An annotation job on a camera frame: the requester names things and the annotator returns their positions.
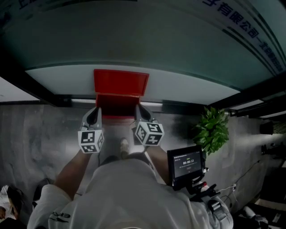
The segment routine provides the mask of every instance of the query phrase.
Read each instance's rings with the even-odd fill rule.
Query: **white t-shirt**
[[[12,215],[12,206],[9,201],[9,197],[7,194],[9,186],[5,185],[0,192],[0,206],[4,207],[6,212],[5,212],[5,219],[7,218],[12,218],[16,219],[14,215]]]
[[[146,163],[129,159],[99,167],[85,194],[74,201],[56,186],[44,186],[28,229],[208,229],[210,221],[217,223],[210,218],[204,204],[158,184]]]

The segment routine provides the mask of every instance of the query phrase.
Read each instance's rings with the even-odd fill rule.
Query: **shoe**
[[[122,159],[129,155],[129,143],[126,138],[122,138],[120,141],[120,154]]]

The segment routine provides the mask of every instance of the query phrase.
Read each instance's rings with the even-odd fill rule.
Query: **concrete floor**
[[[55,179],[61,169],[79,150],[77,131],[87,109],[55,108],[48,105],[5,105],[0,106],[0,185],[13,185],[25,194],[25,206],[20,218],[27,223],[32,210],[31,201],[35,188],[43,178]],[[164,150],[193,145],[189,129],[199,121],[198,116],[156,114],[163,124]],[[119,153],[122,137],[130,139],[132,152],[141,151],[133,146],[130,138],[132,120],[104,120],[105,144],[101,160],[107,155]],[[281,162],[261,155],[261,145],[285,141],[285,135],[260,135],[261,121],[248,118],[230,118],[229,141],[216,153],[208,156],[206,165],[210,171],[205,176],[209,185],[217,184],[218,189],[227,188],[243,175],[253,163],[260,160],[237,182],[235,195],[229,197],[235,212],[255,195],[262,187],[264,176],[271,164]],[[83,193],[97,168],[97,157],[93,156],[78,193]],[[228,195],[231,189],[222,191]]]

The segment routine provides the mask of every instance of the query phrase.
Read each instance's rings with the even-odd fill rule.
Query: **green leaves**
[[[217,110],[213,107],[207,109],[202,115],[199,124],[194,127],[196,136],[193,138],[197,145],[201,145],[208,155],[216,152],[228,141],[228,119],[224,110]]]

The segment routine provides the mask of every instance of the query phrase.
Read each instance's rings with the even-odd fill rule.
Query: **person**
[[[3,186],[0,192],[0,222],[7,218],[17,220],[20,210],[20,193],[8,185]]]
[[[42,189],[38,205],[29,219],[29,229],[103,228],[103,229],[208,229],[221,227],[204,203],[190,202],[187,195],[157,182],[152,163],[165,181],[168,159],[159,146],[144,153],[129,152],[126,139],[121,140],[122,159],[108,157],[95,170],[85,193],[74,199],[91,154],[79,151],[60,172],[53,185]]]

